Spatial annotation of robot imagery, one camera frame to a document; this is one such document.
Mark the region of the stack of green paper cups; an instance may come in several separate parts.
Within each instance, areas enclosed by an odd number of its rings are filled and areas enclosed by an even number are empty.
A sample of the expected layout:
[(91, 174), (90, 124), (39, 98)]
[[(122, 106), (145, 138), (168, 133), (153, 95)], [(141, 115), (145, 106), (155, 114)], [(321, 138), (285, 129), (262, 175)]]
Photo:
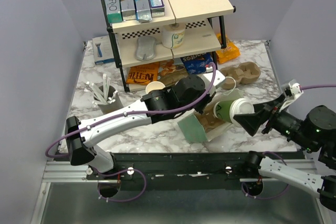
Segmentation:
[(153, 81), (150, 82), (146, 87), (145, 87), (145, 93), (149, 94), (151, 91), (154, 90), (162, 90), (165, 88), (165, 84), (159, 81)]

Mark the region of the single green paper cup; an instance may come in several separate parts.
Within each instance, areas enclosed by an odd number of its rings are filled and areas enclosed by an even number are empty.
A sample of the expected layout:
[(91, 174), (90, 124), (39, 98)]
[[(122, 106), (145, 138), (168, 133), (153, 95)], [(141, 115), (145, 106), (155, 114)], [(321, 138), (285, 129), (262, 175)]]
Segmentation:
[(235, 115), (239, 114), (253, 114), (255, 109), (253, 104), (245, 98), (236, 100), (219, 101), (214, 105), (214, 117), (241, 127), (241, 125), (234, 119)]

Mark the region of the single cardboard cup carrier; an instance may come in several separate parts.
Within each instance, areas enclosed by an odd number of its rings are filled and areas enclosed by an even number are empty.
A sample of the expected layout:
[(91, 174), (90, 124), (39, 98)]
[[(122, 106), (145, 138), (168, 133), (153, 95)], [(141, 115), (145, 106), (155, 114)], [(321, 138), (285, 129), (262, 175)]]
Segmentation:
[(226, 123), (213, 114), (212, 108), (205, 110), (203, 114), (196, 113), (195, 116), (206, 133)]

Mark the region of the green Fresh paper bag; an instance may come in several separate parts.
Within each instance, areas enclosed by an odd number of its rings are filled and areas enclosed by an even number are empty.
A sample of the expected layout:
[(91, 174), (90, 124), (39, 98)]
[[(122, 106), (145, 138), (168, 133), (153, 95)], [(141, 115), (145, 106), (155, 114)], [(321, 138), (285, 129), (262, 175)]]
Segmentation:
[(178, 126), (189, 143), (209, 142), (234, 127), (234, 124), (216, 118), (213, 108), (219, 101), (229, 101), (243, 98), (243, 92), (235, 88), (215, 95), (211, 103), (204, 109), (203, 114), (193, 112), (178, 121)]

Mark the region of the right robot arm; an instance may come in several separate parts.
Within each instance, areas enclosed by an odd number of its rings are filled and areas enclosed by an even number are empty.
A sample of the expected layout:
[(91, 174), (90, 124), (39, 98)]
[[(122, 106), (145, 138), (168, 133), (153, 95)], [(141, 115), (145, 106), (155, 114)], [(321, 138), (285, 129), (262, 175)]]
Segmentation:
[[(290, 97), (280, 97), (254, 105), (254, 113), (234, 115), (234, 120), (251, 136), (262, 124), (262, 133), (274, 129), (288, 141), (300, 145), (308, 153), (318, 152), (318, 160), (335, 169), (335, 112), (324, 105), (313, 108), (304, 120), (286, 111)], [(242, 173), (249, 178), (257, 174), (275, 178), (295, 186), (318, 198), (321, 204), (335, 211), (335, 176), (305, 173), (279, 163), (264, 154), (250, 151), (241, 165)]]

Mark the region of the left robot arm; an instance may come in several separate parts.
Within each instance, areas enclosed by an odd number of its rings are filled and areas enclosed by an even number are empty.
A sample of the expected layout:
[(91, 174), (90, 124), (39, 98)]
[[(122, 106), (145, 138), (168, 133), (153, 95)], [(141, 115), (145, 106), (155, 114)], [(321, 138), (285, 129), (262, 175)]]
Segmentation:
[(112, 179), (117, 171), (113, 156), (98, 143), (138, 126), (174, 119), (188, 110), (201, 113), (222, 82), (223, 78), (216, 73), (190, 75), (171, 87), (150, 91), (132, 104), (103, 116), (82, 121), (75, 116), (69, 117), (65, 132), (71, 165), (88, 164), (104, 179)]

